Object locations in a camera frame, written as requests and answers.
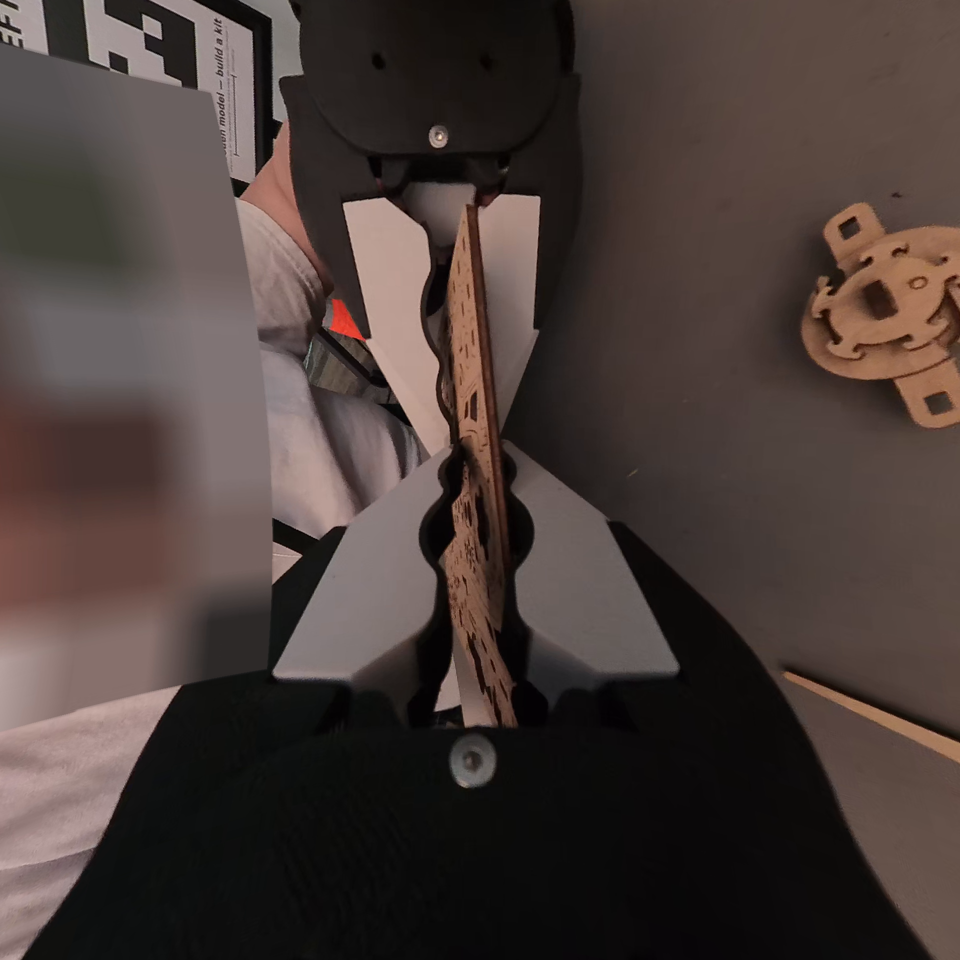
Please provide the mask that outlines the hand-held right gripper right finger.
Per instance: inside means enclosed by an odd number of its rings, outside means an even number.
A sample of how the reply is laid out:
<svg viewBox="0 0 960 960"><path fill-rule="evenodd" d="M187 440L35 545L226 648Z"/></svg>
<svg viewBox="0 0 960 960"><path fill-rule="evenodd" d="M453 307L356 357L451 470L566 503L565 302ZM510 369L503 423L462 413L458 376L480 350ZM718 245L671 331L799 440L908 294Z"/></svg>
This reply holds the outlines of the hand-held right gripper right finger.
<svg viewBox="0 0 960 960"><path fill-rule="evenodd" d="M511 493L533 522L514 574L530 633L527 679L544 696L672 678L679 664L606 516L510 441Z"/></svg>

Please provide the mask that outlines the thin wooden strip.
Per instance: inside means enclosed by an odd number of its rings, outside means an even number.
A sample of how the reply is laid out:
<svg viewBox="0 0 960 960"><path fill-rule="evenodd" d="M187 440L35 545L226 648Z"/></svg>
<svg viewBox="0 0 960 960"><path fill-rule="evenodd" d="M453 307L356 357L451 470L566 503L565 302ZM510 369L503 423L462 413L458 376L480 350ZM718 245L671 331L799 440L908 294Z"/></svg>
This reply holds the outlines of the thin wooden strip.
<svg viewBox="0 0 960 960"><path fill-rule="evenodd" d="M955 737L948 736L933 728L908 720L879 706L860 701L855 697L823 685L811 678L801 676L793 671L782 671L781 677L795 687L813 693L823 700L867 719L873 724L908 739L940 757L959 764L959 740Z"/></svg>

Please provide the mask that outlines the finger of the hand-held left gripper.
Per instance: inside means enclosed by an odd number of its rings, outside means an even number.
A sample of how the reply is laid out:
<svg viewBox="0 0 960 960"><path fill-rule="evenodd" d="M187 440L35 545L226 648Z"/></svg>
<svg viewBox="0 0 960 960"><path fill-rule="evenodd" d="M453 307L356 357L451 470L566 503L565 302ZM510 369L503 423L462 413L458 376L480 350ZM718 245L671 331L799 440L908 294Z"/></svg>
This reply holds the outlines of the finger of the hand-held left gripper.
<svg viewBox="0 0 960 960"><path fill-rule="evenodd" d="M534 345L541 199L500 195L478 213L498 424L505 426Z"/></svg>
<svg viewBox="0 0 960 960"><path fill-rule="evenodd" d="M441 364L426 330L434 275L427 228L389 198L342 206L366 312L366 343L414 433L432 457L450 444L438 398Z"/></svg>

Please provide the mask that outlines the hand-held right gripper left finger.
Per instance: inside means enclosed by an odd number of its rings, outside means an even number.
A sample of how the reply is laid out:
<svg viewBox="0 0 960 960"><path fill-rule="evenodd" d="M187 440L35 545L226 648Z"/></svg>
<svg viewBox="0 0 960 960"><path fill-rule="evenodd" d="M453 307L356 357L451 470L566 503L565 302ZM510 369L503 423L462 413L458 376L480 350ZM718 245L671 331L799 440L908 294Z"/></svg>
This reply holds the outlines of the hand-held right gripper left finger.
<svg viewBox="0 0 960 960"><path fill-rule="evenodd" d="M460 707L443 560L460 466L458 448L443 448L320 553L273 678L381 693L413 726Z"/></svg>

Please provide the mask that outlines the laser-cut wooden parts sheet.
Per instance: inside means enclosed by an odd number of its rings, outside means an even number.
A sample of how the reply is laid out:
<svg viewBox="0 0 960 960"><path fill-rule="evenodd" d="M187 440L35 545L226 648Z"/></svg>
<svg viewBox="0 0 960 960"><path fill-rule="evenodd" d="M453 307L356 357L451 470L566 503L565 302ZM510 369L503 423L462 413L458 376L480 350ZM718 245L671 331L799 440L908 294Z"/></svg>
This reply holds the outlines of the laser-cut wooden parts sheet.
<svg viewBox="0 0 960 960"><path fill-rule="evenodd" d="M442 556L466 726L514 728L515 682L499 649L511 556L478 207L461 214L438 332L439 396L456 442L460 491Z"/></svg>

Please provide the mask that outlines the black framed marker card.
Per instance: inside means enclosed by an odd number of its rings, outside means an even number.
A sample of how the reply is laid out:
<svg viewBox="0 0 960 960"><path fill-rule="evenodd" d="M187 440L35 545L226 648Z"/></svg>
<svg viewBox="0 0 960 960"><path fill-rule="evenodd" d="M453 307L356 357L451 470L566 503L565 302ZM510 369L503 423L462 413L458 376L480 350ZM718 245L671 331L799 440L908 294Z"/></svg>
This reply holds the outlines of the black framed marker card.
<svg viewBox="0 0 960 960"><path fill-rule="evenodd" d="M3 1L2 43L211 95L239 195L272 151L272 19L239 1Z"/></svg>

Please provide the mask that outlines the round wooden model assembly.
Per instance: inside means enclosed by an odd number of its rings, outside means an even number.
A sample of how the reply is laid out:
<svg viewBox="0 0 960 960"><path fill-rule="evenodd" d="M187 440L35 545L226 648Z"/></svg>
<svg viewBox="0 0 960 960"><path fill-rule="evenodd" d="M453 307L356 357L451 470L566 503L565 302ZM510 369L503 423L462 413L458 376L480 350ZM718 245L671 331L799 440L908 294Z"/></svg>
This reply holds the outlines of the round wooden model assembly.
<svg viewBox="0 0 960 960"><path fill-rule="evenodd" d="M858 202L822 237L840 277L819 277L804 309L808 356L840 378L891 382L919 427L958 426L958 226L889 232Z"/></svg>

